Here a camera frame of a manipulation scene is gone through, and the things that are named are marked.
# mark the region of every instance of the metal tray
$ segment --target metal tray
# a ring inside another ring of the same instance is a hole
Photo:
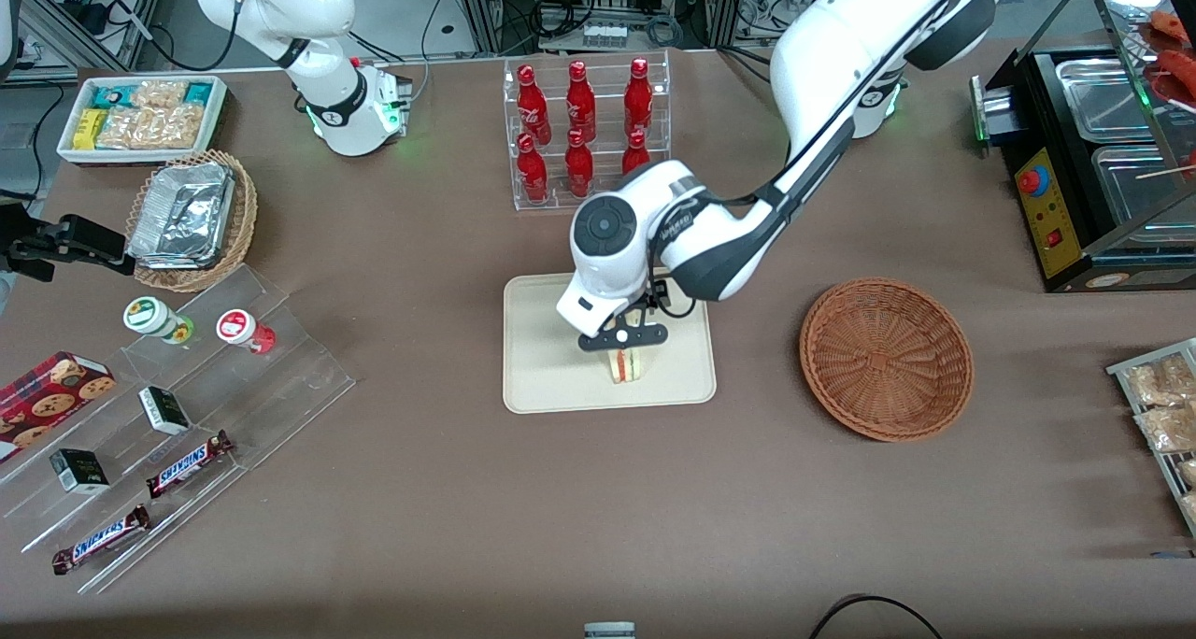
[[[1139,179],[1136,176],[1164,170],[1158,146],[1105,146],[1092,154],[1100,187],[1117,223],[1176,193],[1170,176]],[[1135,242],[1196,242],[1196,196],[1158,217],[1130,238]]]
[[[1152,141],[1125,68],[1116,59],[1069,60],[1055,67],[1080,136],[1094,144]]]

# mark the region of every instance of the red bottle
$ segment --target red bottle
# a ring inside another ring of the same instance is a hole
[[[594,108],[594,89],[586,79],[586,63],[569,62],[569,92],[565,95],[569,109],[569,128],[578,128],[586,141],[598,136],[598,112]]]
[[[648,150],[643,148],[643,130],[635,130],[627,138],[627,151],[623,152],[623,174],[627,175],[640,165],[652,162]]]
[[[524,129],[536,138],[536,144],[548,146],[553,141],[553,128],[548,124],[544,91],[536,85],[536,72],[530,65],[521,65],[515,75],[519,77],[519,120]]]
[[[519,139],[515,141],[519,145],[515,166],[519,168],[519,179],[527,201],[532,205],[543,205],[548,202],[548,169],[544,166],[544,158],[536,151],[536,141],[530,134],[519,133]]]
[[[586,146],[580,128],[569,130],[569,151],[565,154],[565,168],[569,171],[569,193],[576,197],[590,195],[594,181],[594,157]]]
[[[623,93],[623,128],[627,136],[640,128],[652,129],[652,84],[648,83],[648,61],[643,57],[631,60],[631,80]]]

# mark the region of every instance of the wicker basket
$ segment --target wicker basket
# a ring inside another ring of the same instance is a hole
[[[221,151],[205,151],[171,160],[164,168],[183,168],[201,163],[221,163],[237,175],[233,205],[228,212],[228,226],[225,229],[224,251],[220,260],[213,268],[206,270],[151,270],[138,264],[133,276],[141,284],[177,293],[194,293],[221,281],[245,260],[249,243],[254,239],[254,221],[257,220],[257,190],[254,188],[254,179],[249,178],[245,168],[236,158]],[[133,211],[129,212],[129,218],[124,221],[126,239],[133,236],[133,229],[138,225],[141,203],[145,202],[146,190],[150,188],[152,178],[147,178],[146,183],[141,184],[141,193],[138,193],[138,199],[133,201]]]
[[[798,340],[818,401],[877,440],[939,434],[963,413],[975,370],[959,324],[935,299],[891,279],[834,286]]]

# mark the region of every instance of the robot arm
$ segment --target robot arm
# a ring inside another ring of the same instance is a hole
[[[852,138],[879,127],[905,61],[933,69],[962,57],[991,25],[996,1],[814,1],[773,53],[773,95],[789,133],[789,159],[740,199],[753,203],[748,214],[736,218],[683,163],[633,175],[622,189],[578,208],[570,230],[576,272],[557,312],[582,335],[598,336],[611,317],[652,296],[649,266],[657,256],[689,297],[730,298]]]
[[[209,20],[286,69],[332,151],[362,156],[405,133],[410,81],[354,66],[335,41],[353,28],[353,0],[199,1]]]

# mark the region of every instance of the machine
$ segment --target machine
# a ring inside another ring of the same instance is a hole
[[[651,328],[660,324],[627,322],[631,309],[677,315],[651,276],[658,256],[692,299],[738,292],[853,136],[879,127],[905,61],[936,69],[962,57],[984,37],[997,1],[814,1],[773,54],[773,95],[791,142],[776,176],[722,200],[683,163],[667,160],[578,207],[569,232],[576,272],[556,310],[581,333],[579,345],[605,351],[664,342],[667,333]],[[751,209],[736,218],[734,205]]]

